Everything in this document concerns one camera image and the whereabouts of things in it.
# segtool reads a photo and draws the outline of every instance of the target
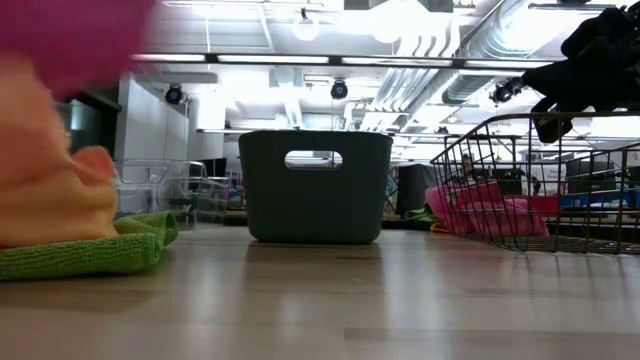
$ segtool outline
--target black fabric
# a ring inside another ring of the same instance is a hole
[[[607,8],[585,20],[562,43],[567,60],[522,76],[524,85],[542,93],[532,112],[576,112],[593,106],[596,111],[640,107],[640,87],[635,66],[640,60],[640,24],[634,4]],[[572,129],[569,119],[533,118],[539,139],[551,143]]]

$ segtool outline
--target dark gray storage bin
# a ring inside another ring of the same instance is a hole
[[[364,132],[255,131],[240,136],[251,235],[260,241],[368,244],[380,234],[391,145]],[[337,152],[338,168],[289,168],[291,151]]]

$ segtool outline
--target clear plastic container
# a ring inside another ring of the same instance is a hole
[[[201,162],[124,160],[115,167],[117,217],[169,211],[183,230],[223,223],[229,180],[207,177]]]

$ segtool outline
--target plastic bin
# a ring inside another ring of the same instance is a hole
[[[632,192],[624,192],[622,194],[622,201],[625,204],[632,203]],[[587,195],[562,195],[560,204],[567,208],[586,207],[588,204],[591,206],[608,206],[611,203],[620,201],[620,191],[612,190],[609,194],[593,194],[591,195],[591,202],[589,203],[589,197]]]
[[[116,217],[170,211],[181,229],[194,229],[201,220],[223,223],[228,180],[208,178],[202,163],[124,160],[115,167]]]
[[[361,132],[240,136],[249,231],[259,241],[368,244],[381,229],[392,139]],[[336,152],[335,168],[295,167],[291,151]]]

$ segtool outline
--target black object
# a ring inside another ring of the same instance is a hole
[[[259,241],[368,244],[381,228],[391,137],[255,131],[240,136],[249,231]],[[335,151],[338,168],[295,168],[291,151]]]
[[[489,94],[489,99],[496,104],[506,103],[520,94],[525,87],[526,85],[522,82],[522,78],[509,78],[496,84],[495,90]]]
[[[425,203],[425,191],[436,185],[433,166],[422,164],[399,166],[396,214],[404,217],[409,210],[422,209]]]
[[[638,109],[639,10],[640,2],[629,8],[607,8],[585,20],[562,43],[566,60],[528,70],[519,80],[497,85],[491,99],[507,102],[528,86],[545,96],[532,112],[579,112],[590,106],[596,111]],[[534,117],[533,121],[543,143],[555,142],[573,128],[570,119]]]
[[[349,89],[347,89],[344,80],[336,80],[331,87],[331,98],[342,100],[347,97],[347,94],[349,94]]]
[[[198,160],[207,169],[207,176],[225,176],[227,173],[227,158]]]
[[[528,180],[531,182],[531,190],[533,196],[539,195],[540,190],[542,189],[542,184],[537,177],[529,177],[524,170],[519,168],[494,169],[493,175],[500,184],[500,191],[502,192],[502,195],[522,195],[523,180]]]
[[[604,190],[615,190],[616,172],[614,163],[607,161],[571,160],[567,161],[567,193],[587,194]],[[593,173],[589,176],[590,167],[593,166]]]
[[[182,85],[180,84],[171,84],[169,85],[169,90],[164,95],[164,99],[167,103],[172,105],[178,105],[182,101],[184,97],[184,93],[182,92]]]

